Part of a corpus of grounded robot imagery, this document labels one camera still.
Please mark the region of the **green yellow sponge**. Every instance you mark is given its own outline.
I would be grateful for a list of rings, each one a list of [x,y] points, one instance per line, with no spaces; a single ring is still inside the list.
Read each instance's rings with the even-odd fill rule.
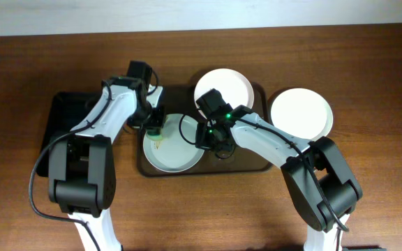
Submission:
[[[152,141],[161,141],[163,139],[162,136],[162,128],[147,128],[146,129],[146,136]]]

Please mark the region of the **pale blue plate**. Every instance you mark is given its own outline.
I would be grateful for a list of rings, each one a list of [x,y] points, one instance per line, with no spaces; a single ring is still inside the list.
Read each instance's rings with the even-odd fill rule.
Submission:
[[[163,139],[152,141],[144,136],[142,150],[149,163],[160,171],[167,173],[183,172],[194,167],[204,155],[204,150],[197,149],[187,143],[181,136],[190,142],[195,141],[198,122],[190,116],[185,116],[181,125],[179,122],[183,114],[168,114],[162,129]]]

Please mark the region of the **white plate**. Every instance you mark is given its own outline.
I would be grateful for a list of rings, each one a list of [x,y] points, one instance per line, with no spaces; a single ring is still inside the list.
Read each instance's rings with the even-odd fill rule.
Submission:
[[[317,140],[333,127],[331,105],[310,89],[293,88],[279,93],[271,102],[272,124],[295,137]]]
[[[195,85],[193,99],[198,108],[197,100],[211,89],[221,94],[223,103],[229,104],[232,109],[240,105],[253,107],[254,91],[246,77],[236,70],[219,68],[211,70],[201,76]]]

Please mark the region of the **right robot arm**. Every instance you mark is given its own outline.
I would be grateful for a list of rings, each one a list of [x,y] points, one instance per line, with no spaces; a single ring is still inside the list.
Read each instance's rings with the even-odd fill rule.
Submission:
[[[328,137],[312,141],[290,135],[252,109],[232,108],[211,89],[196,101],[206,120],[195,146],[209,151],[248,149],[281,169],[292,203],[307,224],[304,250],[342,250],[345,225],[362,187],[338,146]]]

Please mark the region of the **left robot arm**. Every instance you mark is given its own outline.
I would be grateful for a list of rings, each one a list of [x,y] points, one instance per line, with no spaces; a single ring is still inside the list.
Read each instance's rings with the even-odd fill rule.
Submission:
[[[122,250],[110,206],[116,189],[112,145],[124,126],[160,140],[165,120],[158,104],[163,87],[152,86],[153,68],[131,61],[124,76],[102,82],[91,111],[48,154],[48,194],[74,223],[85,250]]]

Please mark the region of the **brown plastic serving tray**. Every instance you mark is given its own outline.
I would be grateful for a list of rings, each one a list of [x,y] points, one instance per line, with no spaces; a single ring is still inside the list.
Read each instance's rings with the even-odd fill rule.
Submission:
[[[199,121],[202,115],[195,110],[194,90],[195,87],[189,85],[165,87],[160,104],[164,106],[167,114],[185,114],[187,117],[192,117]],[[194,166],[186,171],[164,172],[154,167],[147,160],[144,153],[146,139],[144,131],[138,133],[136,167],[139,173],[147,178],[265,172],[272,166],[270,162],[258,154],[238,147],[229,158],[221,160],[215,156],[215,153],[205,151]]]

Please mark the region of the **black rectangular tray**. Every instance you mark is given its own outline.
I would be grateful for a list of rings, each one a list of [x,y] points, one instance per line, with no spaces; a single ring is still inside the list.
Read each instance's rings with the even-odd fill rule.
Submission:
[[[47,120],[40,152],[55,138],[72,130],[92,110],[100,98],[99,93],[58,92],[52,99],[52,105]],[[80,160],[88,156],[89,147],[78,143],[75,139],[68,140],[69,160]],[[41,160],[36,170],[37,175],[48,177],[49,153]]]

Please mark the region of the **white plate top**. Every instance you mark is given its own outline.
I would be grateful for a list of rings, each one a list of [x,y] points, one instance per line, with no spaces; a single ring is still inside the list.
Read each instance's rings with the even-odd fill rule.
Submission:
[[[232,109],[240,105],[253,107],[254,91],[246,77],[236,70],[219,68],[211,70],[201,76],[195,85],[193,99],[198,108],[197,100],[211,89],[221,94],[223,103],[229,104]]]

